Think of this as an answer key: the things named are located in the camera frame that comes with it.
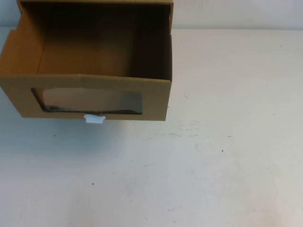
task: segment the white background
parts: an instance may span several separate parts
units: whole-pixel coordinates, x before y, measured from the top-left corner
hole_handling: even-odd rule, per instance
[[[303,29],[302,0],[175,0],[174,28]],[[0,26],[15,26],[15,0],[0,0]]]
[[[26,119],[0,89],[1,227],[303,226],[303,31],[172,36],[165,122]]]

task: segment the cardboard box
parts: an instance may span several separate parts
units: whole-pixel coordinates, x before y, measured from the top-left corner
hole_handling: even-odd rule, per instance
[[[20,0],[0,85],[23,117],[164,121],[172,0]]]

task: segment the window cutout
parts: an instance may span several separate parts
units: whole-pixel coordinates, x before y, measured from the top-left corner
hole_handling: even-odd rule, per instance
[[[45,112],[142,114],[142,93],[90,88],[32,88]]]

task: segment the cardboard drawer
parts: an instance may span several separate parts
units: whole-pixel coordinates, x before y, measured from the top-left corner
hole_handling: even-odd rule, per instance
[[[171,0],[22,0],[0,85],[23,117],[164,121]]]

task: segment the white plastic clip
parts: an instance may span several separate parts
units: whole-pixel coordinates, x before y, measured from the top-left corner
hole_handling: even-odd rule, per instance
[[[105,116],[95,116],[91,114],[84,115],[86,123],[102,124],[105,120]]]

